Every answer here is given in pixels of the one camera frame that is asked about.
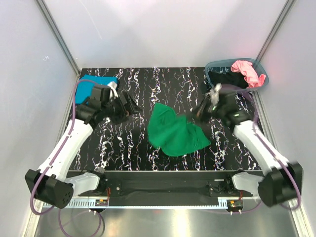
blue cloth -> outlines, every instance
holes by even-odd
[[[118,79],[115,77],[95,77],[90,75],[84,75],[80,80],[87,79],[92,80],[101,85],[107,85],[110,82],[114,81],[116,84],[118,83]],[[76,91],[76,104],[81,104],[85,98],[91,95],[93,83],[88,81],[83,81],[78,84],[77,91]]]

black bar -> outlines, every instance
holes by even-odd
[[[261,171],[246,171],[263,176]],[[70,171],[69,176],[80,171]],[[207,184],[224,180],[235,171],[106,171],[108,187],[111,189],[110,206],[178,206],[218,205],[217,197],[210,197]],[[91,192],[82,196],[93,196]],[[244,192],[244,197],[251,194]]]

black marble tabletop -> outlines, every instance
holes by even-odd
[[[83,69],[84,75],[117,77],[118,92],[128,90],[143,112],[121,125],[105,119],[83,144],[70,170],[260,169],[244,144],[217,119],[207,125],[211,145],[192,154],[169,157],[149,144],[147,125],[155,102],[171,106],[178,114],[195,108],[207,91],[204,68],[96,68]],[[237,95],[236,102],[253,115],[250,102]]]

pink cloth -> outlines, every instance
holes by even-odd
[[[246,82],[248,83],[249,87],[258,87],[262,86],[266,75],[261,74],[259,77],[256,71],[252,67],[252,63],[248,61],[241,61],[237,60],[231,67],[232,72],[234,73],[241,73],[245,77]]]

white arm segment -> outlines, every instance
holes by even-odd
[[[45,162],[40,165],[39,169],[41,170],[41,172],[43,172],[46,169],[46,167],[49,166],[50,161],[57,153],[65,138],[68,136],[71,123],[72,121],[69,121],[67,129],[62,138],[60,139],[60,141],[58,142],[57,146],[54,148],[53,152],[50,154],[47,160],[45,160]],[[85,140],[91,135],[92,131],[93,129],[90,124],[84,124],[84,121],[76,119],[75,126],[71,135],[69,136],[65,146],[59,153],[53,166],[47,171],[46,175],[52,176],[54,174],[56,175],[57,180],[64,182],[71,163],[76,157],[80,147],[83,145]]]
[[[255,131],[275,153],[276,157],[287,167],[288,160],[272,146],[272,144],[265,138],[257,125],[255,125]],[[253,131],[253,121],[248,120],[236,125],[234,128],[234,135],[243,142],[250,153],[255,157],[264,175],[271,172],[272,168],[274,167],[281,169],[279,162],[276,161],[276,159],[270,154],[269,150],[262,144]],[[256,195],[258,194],[258,183],[261,182],[263,178],[242,172],[234,175],[232,179],[236,189],[245,190]]]
[[[65,179],[65,183],[73,184],[73,198],[84,192],[95,190],[99,185],[99,181],[99,176],[88,172],[82,175]]]

